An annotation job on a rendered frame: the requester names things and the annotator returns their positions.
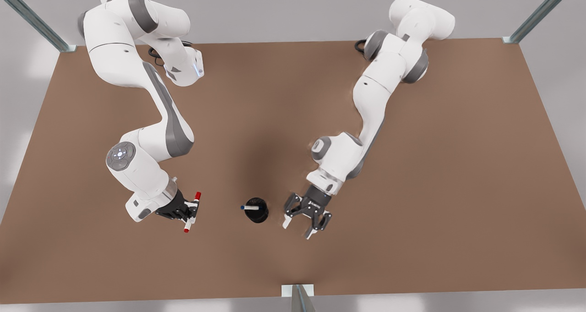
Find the white pen with red caps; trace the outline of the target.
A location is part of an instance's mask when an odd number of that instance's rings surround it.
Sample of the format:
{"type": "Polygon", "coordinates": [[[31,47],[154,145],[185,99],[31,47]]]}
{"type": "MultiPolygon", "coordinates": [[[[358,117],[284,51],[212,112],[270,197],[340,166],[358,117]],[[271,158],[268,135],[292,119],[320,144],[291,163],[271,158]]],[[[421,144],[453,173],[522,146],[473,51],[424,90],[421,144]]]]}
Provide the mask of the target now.
{"type": "Polygon", "coordinates": [[[184,204],[188,208],[186,211],[186,220],[184,221],[184,233],[189,233],[190,227],[195,223],[197,212],[199,209],[200,197],[201,192],[197,192],[193,201],[184,201],[184,204]]]}

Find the black pen holder cup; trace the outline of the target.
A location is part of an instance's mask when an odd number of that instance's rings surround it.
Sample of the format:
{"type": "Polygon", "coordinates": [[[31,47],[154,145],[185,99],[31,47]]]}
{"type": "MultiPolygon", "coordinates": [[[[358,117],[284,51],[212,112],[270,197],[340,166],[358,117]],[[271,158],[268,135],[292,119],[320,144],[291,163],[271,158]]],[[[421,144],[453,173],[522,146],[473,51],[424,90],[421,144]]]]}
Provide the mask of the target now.
{"type": "Polygon", "coordinates": [[[266,201],[259,197],[254,197],[249,199],[245,205],[248,206],[261,206],[260,210],[244,210],[245,215],[249,220],[256,224],[261,224],[264,222],[269,216],[269,210],[266,201]]]}

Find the silver frame post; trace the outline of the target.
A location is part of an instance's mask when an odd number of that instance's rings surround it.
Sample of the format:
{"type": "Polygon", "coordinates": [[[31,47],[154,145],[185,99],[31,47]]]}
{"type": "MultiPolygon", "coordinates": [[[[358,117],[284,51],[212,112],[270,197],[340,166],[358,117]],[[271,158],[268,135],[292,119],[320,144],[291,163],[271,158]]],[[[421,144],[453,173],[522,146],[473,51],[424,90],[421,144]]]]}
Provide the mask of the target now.
{"type": "Polygon", "coordinates": [[[311,297],[313,284],[281,285],[281,296],[291,298],[291,312],[316,312],[311,297]]]}
{"type": "Polygon", "coordinates": [[[511,34],[502,37],[504,44],[519,44],[562,0],[544,0],[511,34]]]}
{"type": "Polygon", "coordinates": [[[67,44],[25,1],[4,1],[59,52],[73,53],[76,51],[76,45],[67,44]]]}

